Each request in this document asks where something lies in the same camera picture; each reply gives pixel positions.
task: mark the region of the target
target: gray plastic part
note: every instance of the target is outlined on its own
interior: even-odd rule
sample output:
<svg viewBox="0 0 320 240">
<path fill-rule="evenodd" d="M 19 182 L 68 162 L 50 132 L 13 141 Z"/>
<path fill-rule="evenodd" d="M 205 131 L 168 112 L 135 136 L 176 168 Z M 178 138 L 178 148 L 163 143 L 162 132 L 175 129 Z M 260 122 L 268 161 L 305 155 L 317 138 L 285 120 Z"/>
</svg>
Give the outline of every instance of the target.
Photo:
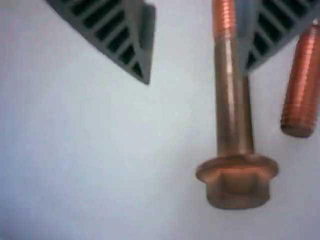
<svg viewBox="0 0 320 240">
<path fill-rule="evenodd" d="M 144 0 L 46 0 L 114 63 L 149 84 L 156 9 Z"/>
<path fill-rule="evenodd" d="M 254 7 L 244 2 L 246 0 L 236 0 L 238 54 L 243 74 L 274 56 L 304 32 L 320 14 L 320 0 L 258 0 Z M 242 15 L 255 18 L 254 24 L 239 20 L 243 18 Z"/>
</svg>

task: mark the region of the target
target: hex head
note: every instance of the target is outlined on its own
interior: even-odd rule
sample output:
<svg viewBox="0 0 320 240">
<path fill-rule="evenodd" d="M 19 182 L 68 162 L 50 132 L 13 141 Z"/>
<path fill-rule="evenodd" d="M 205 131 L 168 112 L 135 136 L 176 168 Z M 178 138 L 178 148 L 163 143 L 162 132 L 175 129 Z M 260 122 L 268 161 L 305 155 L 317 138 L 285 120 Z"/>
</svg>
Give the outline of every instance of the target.
<svg viewBox="0 0 320 240">
<path fill-rule="evenodd" d="M 197 168 L 197 178 L 206 184 L 210 205 L 221 209 L 251 209 L 270 199 L 269 181 L 278 174 L 278 164 L 258 154 L 217 157 Z"/>
</svg>

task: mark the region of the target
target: white background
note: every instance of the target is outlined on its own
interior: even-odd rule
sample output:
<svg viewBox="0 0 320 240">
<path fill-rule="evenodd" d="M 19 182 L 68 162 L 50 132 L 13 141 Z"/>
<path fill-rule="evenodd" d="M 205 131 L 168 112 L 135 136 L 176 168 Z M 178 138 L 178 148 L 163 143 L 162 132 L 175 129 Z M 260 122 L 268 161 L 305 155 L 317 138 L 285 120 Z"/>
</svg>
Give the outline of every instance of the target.
<svg viewBox="0 0 320 240">
<path fill-rule="evenodd" d="M 149 87 L 42 0 L 0 1 L 0 227 L 6 240 L 318 240 L 319 130 L 279 130 L 295 43 L 251 76 L 256 150 L 280 174 L 261 208 L 210 207 L 211 1 L 155 0 Z"/>
</svg>

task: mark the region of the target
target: bolt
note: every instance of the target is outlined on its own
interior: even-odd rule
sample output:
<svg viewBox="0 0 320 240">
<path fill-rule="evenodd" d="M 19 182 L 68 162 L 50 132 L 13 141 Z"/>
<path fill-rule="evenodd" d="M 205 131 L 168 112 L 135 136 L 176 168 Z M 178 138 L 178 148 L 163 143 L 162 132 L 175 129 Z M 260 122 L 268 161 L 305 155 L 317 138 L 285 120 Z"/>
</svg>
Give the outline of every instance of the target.
<svg viewBox="0 0 320 240">
<path fill-rule="evenodd" d="M 282 110 L 283 133 L 307 138 L 316 127 L 319 103 L 320 26 L 317 20 L 296 45 L 290 80 Z"/>
<path fill-rule="evenodd" d="M 208 202 L 222 209 L 248 209 L 270 198 L 275 161 L 255 153 L 250 89 L 238 70 L 235 0 L 212 0 L 215 38 L 217 155 L 196 170 Z"/>
</svg>

